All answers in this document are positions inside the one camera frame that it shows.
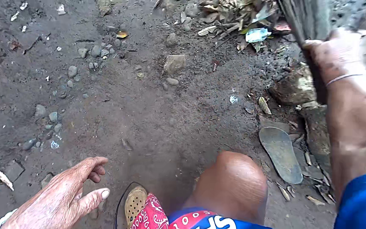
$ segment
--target fingernail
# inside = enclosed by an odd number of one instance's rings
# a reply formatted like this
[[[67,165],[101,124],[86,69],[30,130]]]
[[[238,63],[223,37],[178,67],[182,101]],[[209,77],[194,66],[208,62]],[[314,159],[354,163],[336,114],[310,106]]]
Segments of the fingernail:
[[[101,196],[103,197],[103,200],[105,200],[109,196],[109,191],[105,190],[101,193]]]

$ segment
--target leg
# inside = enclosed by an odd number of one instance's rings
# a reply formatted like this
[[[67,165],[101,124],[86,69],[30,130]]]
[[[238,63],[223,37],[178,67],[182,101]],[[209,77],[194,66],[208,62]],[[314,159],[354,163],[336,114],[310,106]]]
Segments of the leg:
[[[201,174],[184,207],[204,207],[224,217],[263,225],[267,194],[266,177],[250,157],[223,151]]]

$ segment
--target muddy soil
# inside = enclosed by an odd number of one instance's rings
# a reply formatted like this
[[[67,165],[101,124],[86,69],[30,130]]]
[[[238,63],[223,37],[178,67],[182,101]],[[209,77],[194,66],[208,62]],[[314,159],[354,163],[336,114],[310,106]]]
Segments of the muddy soil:
[[[221,44],[197,36],[204,27],[197,20],[189,32],[175,24],[183,0],[165,0],[165,10],[155,12],[153,0],[114,0],[104,17],[94,0],[29,0],[25,10],[19,9],[21,3],[0,0],[0,170],[6,171],[13,160],[24,169],[13,182],[14,191],[0,184],[0,218],[35,195],[47,174],[56,175],[89,156],[108,157],[108,173],[99,184],[86,182],[84,191],[108,187],[111,195],[97,219],[87,216],[77,227],[112,227],[116,205],[131,181],[153,192],[169,214],[181,207],[194,179],[217,153],[234,149],[260,164],[269,179],[266,226],[332,228],[336,208],[315,206],[305,198],[320,199],[310,181],[294,185],[296,198],[285,201],[275,184],[283,182],[257,135],[258,116],[267,117],[257,99],[271,98],[266,89],[286,74],[282,68],[302,60],[296,43],[279,37],[266,40],[258,54],[250,47],[237,53],[235,36]],[[58,15],[59,4],[66,14]],[[129,35],[119,44],[108,26]],[[165,44],[170,33],[177,38],[172,47]],[[20,47],[12,50],[12,42]],[[94,45],[108,44],[115,52],[106,60],[92,56]],[[290,48],[275,54],[282,44]],[[85,59],[79,57],[82,48],[89,49]],[[171,54],[185,55],[187,66],[166,75],[163,65]],[[78,73],[69,78],[72,65]],[[167,77],[179,84],[165,87]],[[238,102],[231,103],[231,96]],[[254,105],[253,114],[243,109],[245,101]],[[37,104],[46,108],[43,115],[35,115]],[[297,122],[299,129],[292,133],[304,133],[294,107],[279,106],[273,99],[268,105],[271,120]],[[57,121],[50,120],[51,112],[58,112]],[[58,123],[61,129],[46,129]],[[33,147],[24,150],[31,139]],[[118,224],[126,227],[123,204]]]

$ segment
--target blue sleeve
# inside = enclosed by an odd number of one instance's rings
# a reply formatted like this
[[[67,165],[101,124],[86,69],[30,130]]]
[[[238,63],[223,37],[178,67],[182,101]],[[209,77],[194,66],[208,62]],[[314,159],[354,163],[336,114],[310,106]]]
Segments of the blue sleeve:
[[[345,188],[334,228],[366,228],[366,175],[355,178]]]

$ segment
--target human hand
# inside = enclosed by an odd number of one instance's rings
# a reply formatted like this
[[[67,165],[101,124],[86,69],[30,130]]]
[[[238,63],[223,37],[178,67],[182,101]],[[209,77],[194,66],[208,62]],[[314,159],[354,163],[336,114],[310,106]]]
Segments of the human hand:
[[[100,182],[105,174],[105,157],[89,157],[55,176],[48,185],[24,203],[2,225],[2,229],[67,229],[98,207],[108,197],[109,189],[94,190],[85,196],[83,183]]]
[[[318,65],[325,84],[345,74],[365,74],[359,52],[361,34],[338,28],[332,31],[329,41],[306,40],[303,48]]]

